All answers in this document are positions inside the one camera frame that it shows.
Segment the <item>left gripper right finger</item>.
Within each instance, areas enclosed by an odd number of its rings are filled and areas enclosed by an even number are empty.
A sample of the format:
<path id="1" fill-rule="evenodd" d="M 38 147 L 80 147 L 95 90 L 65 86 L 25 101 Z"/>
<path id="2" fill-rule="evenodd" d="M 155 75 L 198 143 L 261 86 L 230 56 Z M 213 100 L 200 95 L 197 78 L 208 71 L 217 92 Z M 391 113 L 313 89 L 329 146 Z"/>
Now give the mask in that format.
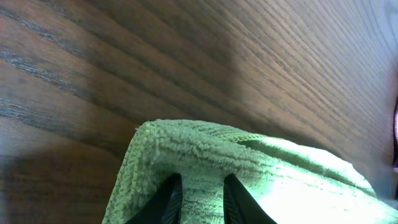
<path id="1" fill-rule="evenodd" d="M 225 224 L 276 224 L 234 174 L 224 178 Z"/>

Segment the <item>green microfiber cloth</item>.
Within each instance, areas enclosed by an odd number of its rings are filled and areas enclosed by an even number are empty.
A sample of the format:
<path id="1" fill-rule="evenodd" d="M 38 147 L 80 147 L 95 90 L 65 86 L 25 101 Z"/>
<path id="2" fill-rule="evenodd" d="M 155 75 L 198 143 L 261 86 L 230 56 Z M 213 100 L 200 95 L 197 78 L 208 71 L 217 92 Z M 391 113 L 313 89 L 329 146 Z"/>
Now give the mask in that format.
<path id="1" fill-rule="evenodd" d="M 323 149 L 205 121 L 156 120 L 131 139 L 104 223 L 124 223 L 170 175 L 182 176 L 182 223 L 223 222 L 234 174 L 277 223 L 396 223 L 353 165 Z"/>

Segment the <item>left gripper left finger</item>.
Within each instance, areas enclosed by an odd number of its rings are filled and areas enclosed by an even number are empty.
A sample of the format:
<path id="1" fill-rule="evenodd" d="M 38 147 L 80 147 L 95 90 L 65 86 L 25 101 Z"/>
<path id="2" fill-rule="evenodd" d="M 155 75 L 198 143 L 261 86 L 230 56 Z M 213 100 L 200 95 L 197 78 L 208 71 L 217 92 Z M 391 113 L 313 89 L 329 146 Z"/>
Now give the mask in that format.
<path id="1" fill-rule="evenodd" d="M 182 176 L 174 173 L 126 224 L 180 224 L 182 200 Z"/>

